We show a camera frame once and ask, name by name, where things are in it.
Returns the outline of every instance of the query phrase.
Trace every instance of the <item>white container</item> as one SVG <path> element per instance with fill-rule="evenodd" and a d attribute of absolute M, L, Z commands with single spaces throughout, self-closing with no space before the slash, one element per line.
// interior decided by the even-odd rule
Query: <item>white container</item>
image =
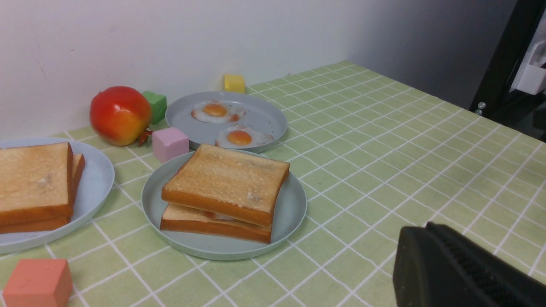
<path fill-rule="evenodd" d="M 531 56 L 525 64 L 516 89 L 531 95 L 536 95 L 546 88 L 546 69 L 541 66 L 546 62 L 546 41 L 536 43 Z"/>

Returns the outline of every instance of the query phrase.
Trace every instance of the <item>red mango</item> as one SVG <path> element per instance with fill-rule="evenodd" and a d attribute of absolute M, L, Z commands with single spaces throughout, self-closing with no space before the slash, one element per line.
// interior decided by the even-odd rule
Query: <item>red mango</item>
<path fill-rule="evenodd" d="M 98 93 L 91 101 L 91 127 L 106 142 L 126 146 L 147 141 L 151 131 L 152 108 L 148 100 L 128 86 L 113 86 Z"/>

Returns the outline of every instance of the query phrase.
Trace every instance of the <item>plate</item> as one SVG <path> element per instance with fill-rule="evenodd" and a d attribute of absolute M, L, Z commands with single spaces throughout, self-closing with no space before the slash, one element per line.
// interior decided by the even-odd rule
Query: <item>plate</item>
<path fill-rule="evenodd" d="M 226 104 L 239 105 L 246 110 L 246 114 L 236 122 L 223 124 L 201 122 L 192 117 L 195 104 L 213 99 Z M 275 146 L 288 128 L 283 112 L 274 105 L 260 98 L 235 92 L 203 92 L 182 97 L 169 105 L 165 119 L 169 127 L 176 127 L 188 136 L 189 147 L 192 149 L 197 149 L 201 143 L 214 145 L 220 130 L 234 125 L 244 125 L 273 136 L 273 141 L 269 143 L 238 148 L 260 153 Z"/>
<path fill-rule="evenodd" d="M 249 155 L 261 156 L 246 152 Z M 161 216 L 167 202 L 161 199 L 161 188 L 193 156 L 186 153 L 167 161 L 148 178 L 142 191 L 142 204 L 148 221 L 157 234 L 170 246 L 192 256 L 231 261 L 256 257 L 277 248 L 300 227 L 307 213 L 307 197 L 298 178 L 292 173 L 277 197 L 273 218 L 271 244 L 197 233 L 162 231 Z"/>
<path fill-rule="evenodd" d="M 74 154 L 84 154 L 85 168 L 81 175 L 74 215 L 67 225 L 54 231 L 0 234 L 0 253 L 31 249 L 57 240 L 85 225 L 104 204 L 114 184 L 114 166 L 100 150 L 85 143 L 63 138 L 29 138 L 0 141 L 0 148 L 70 142 Z"/>

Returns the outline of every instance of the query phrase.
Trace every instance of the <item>yellow block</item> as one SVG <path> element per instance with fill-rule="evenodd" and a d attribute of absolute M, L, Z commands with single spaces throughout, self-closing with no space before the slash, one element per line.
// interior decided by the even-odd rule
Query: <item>yellow block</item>
<path fill-rule="evenodd" d="M 238 75 L 224 75 L 224 91 L 245 93 L 245 78 Z"/>

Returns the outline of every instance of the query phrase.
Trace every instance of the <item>fruit stem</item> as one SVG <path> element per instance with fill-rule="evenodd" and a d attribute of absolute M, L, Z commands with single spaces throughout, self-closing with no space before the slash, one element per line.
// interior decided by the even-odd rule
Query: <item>fruit stem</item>
<path fill-rule="evenodd" d="M 148 127 L 139 136 L 138 147 L 141 147 L 144 143 L 146 143 L 148 141 L 148 138 L 150 138 L 151 135 L 152 135 L 152 129 Z"/>

